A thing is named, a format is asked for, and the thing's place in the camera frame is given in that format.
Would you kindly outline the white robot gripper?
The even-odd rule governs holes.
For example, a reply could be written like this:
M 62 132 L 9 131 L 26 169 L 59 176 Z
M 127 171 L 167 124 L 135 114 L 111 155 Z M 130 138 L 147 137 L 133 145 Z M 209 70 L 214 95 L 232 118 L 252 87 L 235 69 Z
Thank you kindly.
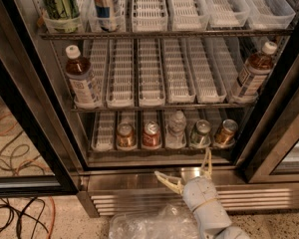
M 216 188 L 210 180 L 211 174 L 212 154 L 209 147 L 205 149 L 204 160 L 200 167 L 201 177 L 191 179 L 185 186 L 183 186 L 180 177 L 166 175 L 159 171 L 154 173 L 159 182 L 174 193 L 182 195 L 183 201 L 191 212 L 199 209 L 214 210 L 219 205 Z

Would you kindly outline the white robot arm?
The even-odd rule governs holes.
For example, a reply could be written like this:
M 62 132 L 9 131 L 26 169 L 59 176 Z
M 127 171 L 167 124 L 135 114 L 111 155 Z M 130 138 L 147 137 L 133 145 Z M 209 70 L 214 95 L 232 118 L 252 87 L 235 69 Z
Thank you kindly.
M 182 183 L 180 177 L 156 171 L 157 180 L 179 194 L 196 220 L 200 239 L 250 239 L 240 227 L 235 226 L 220 202 L 212 181 L 212 154 L 208 147 L 198 176 Z

